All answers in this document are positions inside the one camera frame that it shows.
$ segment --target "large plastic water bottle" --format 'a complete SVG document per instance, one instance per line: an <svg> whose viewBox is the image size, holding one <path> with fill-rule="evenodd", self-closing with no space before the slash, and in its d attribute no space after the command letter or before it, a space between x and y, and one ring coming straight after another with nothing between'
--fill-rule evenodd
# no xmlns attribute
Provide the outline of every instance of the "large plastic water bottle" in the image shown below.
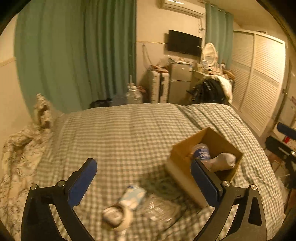
<svg viewBox="0 0 296 241"><path fill-rule="evenodd" d="M143 97L141 92L137 89L136 86L129 88L128 93L126 94L128 104L142 104Z"/></svg>

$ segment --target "air conditioner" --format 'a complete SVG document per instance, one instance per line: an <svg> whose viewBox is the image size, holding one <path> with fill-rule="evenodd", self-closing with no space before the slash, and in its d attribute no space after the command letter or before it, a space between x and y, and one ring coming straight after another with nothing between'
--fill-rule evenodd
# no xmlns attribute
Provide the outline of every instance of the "air conditioner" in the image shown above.
<svg viewBox="0 0 296 241"><path fill-rule="evenodd" d="M205 5L199 2L194 4L183 0L163 0L162 8L184 13L197 18L205 16Z"/></svg>

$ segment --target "teal curtain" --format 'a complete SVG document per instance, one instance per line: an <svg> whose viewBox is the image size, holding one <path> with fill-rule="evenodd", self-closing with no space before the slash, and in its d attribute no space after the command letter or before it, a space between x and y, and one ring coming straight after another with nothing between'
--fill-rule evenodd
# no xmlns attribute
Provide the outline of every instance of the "teal curtain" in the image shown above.
<svg viewBox="0 0 296 241"><path fill-rule="evenodd" d="M218 51L218 64L225 63L229 69L233 43L233 15L206 4L205 42L213 43Z"/></svg>
<svg viewBox="0 0 296 241"><path fill-rule="evenodd" d="M19 13L15 56L33 112L41 93L69 113L124 94L136 77L136 0L31 0Z"/></svg>

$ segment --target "packaged item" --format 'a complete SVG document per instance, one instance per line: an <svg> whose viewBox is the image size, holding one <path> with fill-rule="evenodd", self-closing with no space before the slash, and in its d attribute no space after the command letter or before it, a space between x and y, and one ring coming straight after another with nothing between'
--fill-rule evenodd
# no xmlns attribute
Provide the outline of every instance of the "packaged item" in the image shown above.
<svg viewBox="0 0 296 241"><path fill-rule="evenodd" d="M133 211L141 203L145 194L146 194L145 189L137 185L131 184L126 189L126 192L124 193L124 195L120 198L119 203L129 207L130 210Z"/></svg>
<svg viewBox="0 0 296 241"><path fill-rule="evenodd" d="M181 207L171 201L151 194L143 205L143 214L153 221L164 225L175 222L180 214Z"/></svg>

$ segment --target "metal screw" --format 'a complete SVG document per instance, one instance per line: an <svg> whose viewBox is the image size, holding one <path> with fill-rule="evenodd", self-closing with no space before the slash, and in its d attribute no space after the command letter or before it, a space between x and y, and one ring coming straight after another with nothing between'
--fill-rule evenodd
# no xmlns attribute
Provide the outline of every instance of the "metal screw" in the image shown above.
<svg viewBox="0 0 296 241"><path fill-rule="evenodd" d="M65 186L65 181L59 181L57 183L57 185L58 185L58 187L63 187L63 186Z"/></svg>
<svg viewBox="0 0 296 241"><path fill-rule="evenodd" d="M230 182L229 181L223 181L223 185L226 186L226 187L229 187L230 186Z"/></svg>
<svg viewBox="0 0 296 241"><path fill-rule="evenodd" d="M251 189L253 189L255 191L255 190L257 190L257 187L254 184L252 184Z"/></svg>
<svg viewBox="0 0 296 241"><path fill-rule="evenodd" d="M37 185L36 184L33 184L32 186L31 186L31 190L35 190L37 188Z"/></svg>

